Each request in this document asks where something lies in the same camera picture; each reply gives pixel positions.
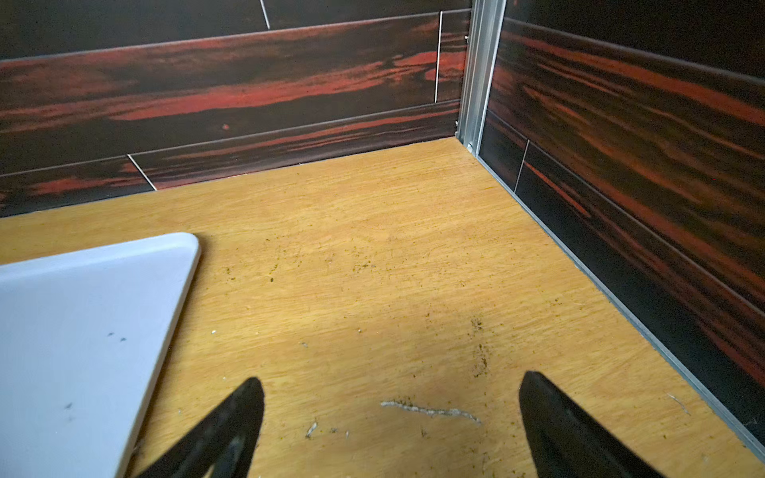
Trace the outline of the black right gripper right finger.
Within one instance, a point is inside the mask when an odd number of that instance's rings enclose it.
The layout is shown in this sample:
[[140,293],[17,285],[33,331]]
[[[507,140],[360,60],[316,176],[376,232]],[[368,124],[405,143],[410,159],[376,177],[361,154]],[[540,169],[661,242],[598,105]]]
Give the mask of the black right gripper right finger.
[[541,372],[524,374],[519,404],[538,476],[661,476]]

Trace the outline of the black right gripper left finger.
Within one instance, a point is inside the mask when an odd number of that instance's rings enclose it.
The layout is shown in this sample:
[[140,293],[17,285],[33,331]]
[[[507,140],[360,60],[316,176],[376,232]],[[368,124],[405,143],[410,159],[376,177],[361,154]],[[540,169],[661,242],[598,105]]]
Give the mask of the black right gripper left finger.
[[141,477],[246,477],[265,414],[258,378],[247,378]]

